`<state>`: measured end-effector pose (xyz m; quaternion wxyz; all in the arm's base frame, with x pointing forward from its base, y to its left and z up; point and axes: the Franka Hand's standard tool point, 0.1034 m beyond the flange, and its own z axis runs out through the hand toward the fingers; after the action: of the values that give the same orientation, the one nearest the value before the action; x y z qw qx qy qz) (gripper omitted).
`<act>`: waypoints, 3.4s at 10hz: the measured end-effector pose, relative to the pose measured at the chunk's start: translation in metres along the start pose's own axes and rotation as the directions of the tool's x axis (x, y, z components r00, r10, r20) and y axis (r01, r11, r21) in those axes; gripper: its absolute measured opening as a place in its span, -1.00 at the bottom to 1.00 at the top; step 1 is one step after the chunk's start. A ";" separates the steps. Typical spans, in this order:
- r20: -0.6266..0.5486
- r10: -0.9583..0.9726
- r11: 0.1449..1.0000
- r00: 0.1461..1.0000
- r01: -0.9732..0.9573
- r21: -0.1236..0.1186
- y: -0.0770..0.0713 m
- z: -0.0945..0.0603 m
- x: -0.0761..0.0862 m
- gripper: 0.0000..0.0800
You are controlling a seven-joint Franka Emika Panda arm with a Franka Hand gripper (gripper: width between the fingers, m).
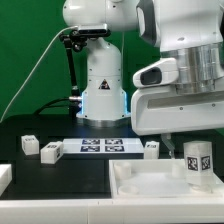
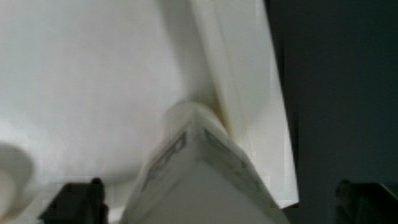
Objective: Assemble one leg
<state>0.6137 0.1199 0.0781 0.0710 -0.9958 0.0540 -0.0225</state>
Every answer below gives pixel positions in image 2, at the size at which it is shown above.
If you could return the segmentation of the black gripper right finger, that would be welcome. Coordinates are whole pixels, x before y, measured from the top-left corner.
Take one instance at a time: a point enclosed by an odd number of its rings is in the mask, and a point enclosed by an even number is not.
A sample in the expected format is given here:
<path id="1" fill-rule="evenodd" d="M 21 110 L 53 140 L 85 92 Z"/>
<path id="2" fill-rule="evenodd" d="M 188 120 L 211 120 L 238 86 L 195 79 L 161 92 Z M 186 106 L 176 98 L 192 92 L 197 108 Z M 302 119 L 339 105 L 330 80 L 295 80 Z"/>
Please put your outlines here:
<path id="1" fill-rule="evenodd" d="M 339 182 L 334 224 L 398 224 L 398 183 Z"/>

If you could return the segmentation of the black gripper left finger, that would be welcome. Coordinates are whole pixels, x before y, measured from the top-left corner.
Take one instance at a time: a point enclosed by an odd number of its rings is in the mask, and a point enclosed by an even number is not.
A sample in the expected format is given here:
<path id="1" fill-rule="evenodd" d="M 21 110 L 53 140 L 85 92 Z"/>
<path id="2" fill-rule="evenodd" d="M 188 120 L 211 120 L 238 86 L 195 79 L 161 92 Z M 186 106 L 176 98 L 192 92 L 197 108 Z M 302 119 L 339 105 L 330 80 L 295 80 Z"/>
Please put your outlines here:
<path id="1" fill-rule="evenodd" d="M 39 215 L 42 224 L 108 224 L 104 185 L 99 178 L 88 183 L 67 183 Z"/>

